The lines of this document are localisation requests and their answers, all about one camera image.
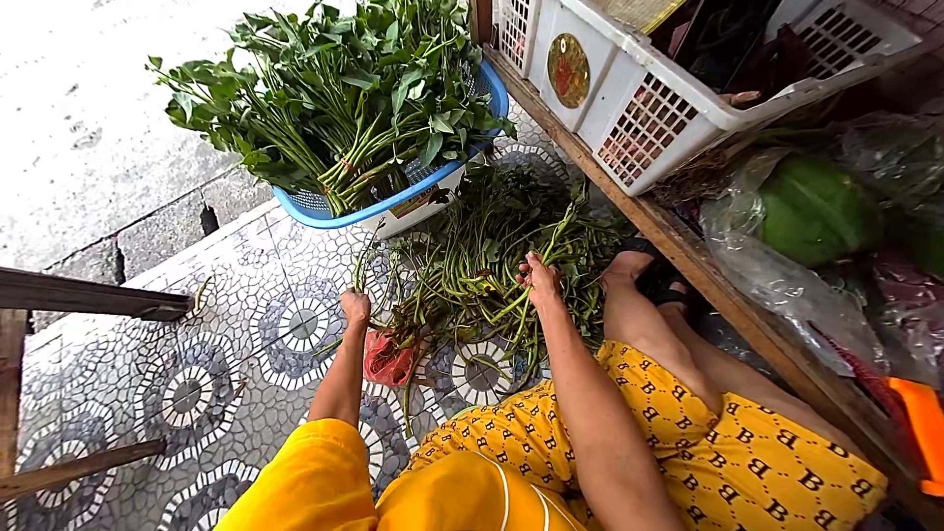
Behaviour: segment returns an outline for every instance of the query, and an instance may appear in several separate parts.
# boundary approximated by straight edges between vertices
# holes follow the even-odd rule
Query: mosaic tile floor
[[[519,140],[499,140],[499,158],[565,176],[563,154],[514,102],[511,117]],[[338,297],[370,238],[357,226],[306,228],[273,200],[126,284],[194,293],[206,283],[200,311],[173,323],[73,314],[29,337],[19,471],[157,437],[167,451],[7,502],[0,530],[212,529],[304,421],[334,356],[312,353],[344,330]],[[397,299],[389,269],[383,256],[370,263],[376,306]],[[460,348],[503,354],[498,343]],[[467,368],[455,346],[417,377],[408,419],[402,390],[363,385],[375,496],[432,427],[507,388],[493,369]]]

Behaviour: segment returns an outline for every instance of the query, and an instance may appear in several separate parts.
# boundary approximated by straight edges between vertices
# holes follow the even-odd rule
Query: yellow shirt
[[[361,435],[316,420],[295,429],[216,529],[583,530],[558,494],[516,472],[458,452],[401,474],[374,507]]]

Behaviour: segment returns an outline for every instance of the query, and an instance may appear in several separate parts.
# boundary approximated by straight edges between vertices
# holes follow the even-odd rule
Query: leafy green vegetable
[[[539,181],[529,168],[470,164],[467,172],[444,214],[394,240],[398,258],[391,262],[399,270],[389,278],[413,279],[414,289],[396,296],[393,317],[380,327],[395,345],[504,338],[507,355],[527,361],[515,385],[521,386],[547,355],[529,289],[515,279],[525,254],[538,250],[564,272],[564,301],[584,341],[596,348],[603,340],[599,275],[630,227],[621,215],[612,221],[590,215],[583,182],[571,194],[561,182]]]
[[[193,60],[145,68],[174,90],[166,112],[254,175],[324,196],[335,216],[409,186],[403,164],[463,159],[469,145],[514,125],[475,95],[481,50],[455,0],[372,0],[353,17],[316,2],[304,15],[246,14],[229,32],[251,55],[237,68]]]

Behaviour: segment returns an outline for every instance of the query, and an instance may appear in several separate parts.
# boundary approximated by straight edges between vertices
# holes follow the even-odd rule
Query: yellow shorts
[[[597,359],[643,428],[689,529],[851,529],[885,497],[887,480],[868,463],[762,405],[724,393],[717,417],[633,347],[607,341]],[[597,527],[579,494],[553,382],[447,421],[403,473],[463,450],[561,493],[578,520]]]

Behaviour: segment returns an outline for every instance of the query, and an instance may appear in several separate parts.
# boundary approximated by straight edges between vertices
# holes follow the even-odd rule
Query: gold sticker
[[[583,47],[570,33],[562,33],[548,52],[550,86],[561,104],[577,109],[590,92],[590,64]]]

